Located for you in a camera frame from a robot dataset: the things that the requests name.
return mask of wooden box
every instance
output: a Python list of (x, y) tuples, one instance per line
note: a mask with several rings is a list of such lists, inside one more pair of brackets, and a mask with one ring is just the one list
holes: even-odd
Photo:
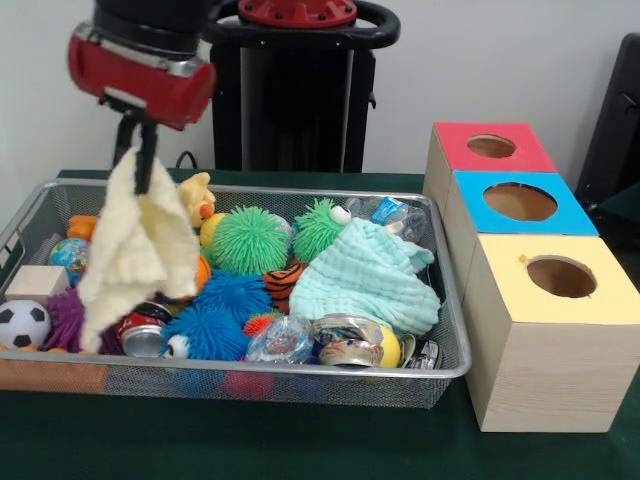
[(53, 265), (22, 265), (5, 292), (10, 300), (33, 300), (47, 308), (52, 295), (63, 293), (69, 286), (64, 267)]
[(442, 217), (456, 170), (555, 172), (556, 168), (527, 124), (437, 122), (431, 132), (423, 194), (437, 203)]
[(640, 295), (598, 237), (480, 234), (463, 301), (482, 431), (606, 432), (640, 363)]
[(454, 172), (443, 218), (460, 295), (478, 233), (598, 235), (557, 173)]

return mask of circular hole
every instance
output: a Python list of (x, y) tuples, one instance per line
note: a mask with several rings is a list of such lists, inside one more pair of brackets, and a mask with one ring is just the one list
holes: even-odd
[(537, 257), (529, 262), (527, 272), (533, 283), (558, 297), (586, 297), (596, 289), (591, 270), (570, 258)]
[(544, 190), (522, 183), (499, 183), (484, 192), (493, 210), (514, 220), (540, 222), (558, 210), (558, 204)]
[(497, 135), (477, 135), (471, 137), (467, 147), (474, 153), (489, 158), (506, 158), (516, 151), (515, 144)]

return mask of light blue towel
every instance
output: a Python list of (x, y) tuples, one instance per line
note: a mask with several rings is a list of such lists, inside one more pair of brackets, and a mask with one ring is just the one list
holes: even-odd
[(291, 314), (317, 320), (351, 313), (396, 332), (426, 333), (438, 322), (440, 300), (416, 273), (433, 261), (429, 250), (354, 218), (301, 275)]

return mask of yellow box top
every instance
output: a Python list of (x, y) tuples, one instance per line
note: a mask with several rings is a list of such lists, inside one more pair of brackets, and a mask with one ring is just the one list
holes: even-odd
[(479, 240), (512, 321), (640, 325), (640, 294), (599, 237)]

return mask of blue spiky ball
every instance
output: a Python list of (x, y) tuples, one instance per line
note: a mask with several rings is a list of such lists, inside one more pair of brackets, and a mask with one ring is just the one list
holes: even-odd
[(240, 328), (252, 315), (271, 311), (271, 297), (259, 275), (233, 275), (214, 270), (194, 304), (218, 309), (229, 315)]
[(244, 357), (249, 346), (249, 337), (227, 312), (196, 303), (174, 318), (162, 334), (165, 350), (172, 337), (185, 337), (186, 356), (192, 360), (236, 361)]

